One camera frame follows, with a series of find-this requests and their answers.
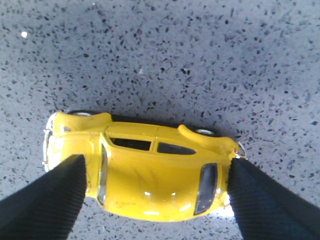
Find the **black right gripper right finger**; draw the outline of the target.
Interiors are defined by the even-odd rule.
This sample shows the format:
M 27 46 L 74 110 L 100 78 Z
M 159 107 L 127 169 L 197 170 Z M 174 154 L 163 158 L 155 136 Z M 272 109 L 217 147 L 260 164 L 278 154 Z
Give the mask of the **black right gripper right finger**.
M 319 207 L 294 194 L 244 158 L 228 177 L 234 217 L 245 240 L 318 240 Z

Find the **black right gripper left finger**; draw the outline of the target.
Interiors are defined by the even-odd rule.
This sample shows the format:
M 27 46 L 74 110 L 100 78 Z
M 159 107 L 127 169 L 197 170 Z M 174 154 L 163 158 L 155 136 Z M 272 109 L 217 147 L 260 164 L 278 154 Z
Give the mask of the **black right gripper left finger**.
M 66 240 L 87 189 L 82 154 L 71 155 L 0 202 L 2 240 Z

